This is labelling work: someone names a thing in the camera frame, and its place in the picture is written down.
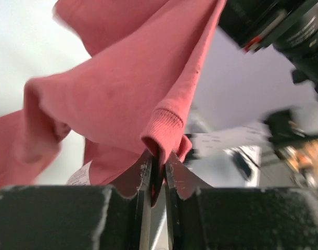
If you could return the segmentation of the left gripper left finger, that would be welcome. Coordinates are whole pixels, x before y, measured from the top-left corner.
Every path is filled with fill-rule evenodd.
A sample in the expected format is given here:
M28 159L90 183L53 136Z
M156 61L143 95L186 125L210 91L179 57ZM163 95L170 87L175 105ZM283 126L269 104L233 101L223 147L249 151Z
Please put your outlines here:
M109 185L0 190L0 249L149 249L150 152Z

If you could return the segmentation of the salmon pink t shirt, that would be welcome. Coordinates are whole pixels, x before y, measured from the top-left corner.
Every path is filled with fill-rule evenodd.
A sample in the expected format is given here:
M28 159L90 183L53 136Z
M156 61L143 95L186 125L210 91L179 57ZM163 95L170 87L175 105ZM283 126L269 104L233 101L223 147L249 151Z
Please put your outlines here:
M24 86L0 117L0 189L33 184L70 131L85 137L86 184L105 185L148 149L191 148L187 116L225 1L58 1L90 59Z

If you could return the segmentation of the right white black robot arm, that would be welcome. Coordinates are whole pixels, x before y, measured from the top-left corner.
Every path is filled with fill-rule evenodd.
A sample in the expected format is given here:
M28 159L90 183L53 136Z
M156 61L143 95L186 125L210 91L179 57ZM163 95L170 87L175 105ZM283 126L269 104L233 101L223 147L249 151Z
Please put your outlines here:
M219 27L241 49L270 45L293 65L294 84L311 81L318 100L318 1L227 1Z

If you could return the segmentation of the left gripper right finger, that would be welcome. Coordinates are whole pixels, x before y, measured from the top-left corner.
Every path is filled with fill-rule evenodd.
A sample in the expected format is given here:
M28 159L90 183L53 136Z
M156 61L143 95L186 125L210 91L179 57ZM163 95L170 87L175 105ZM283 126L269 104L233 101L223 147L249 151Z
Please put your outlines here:
M165 165L169 249L318 249L318 195L215 188L175 154Z

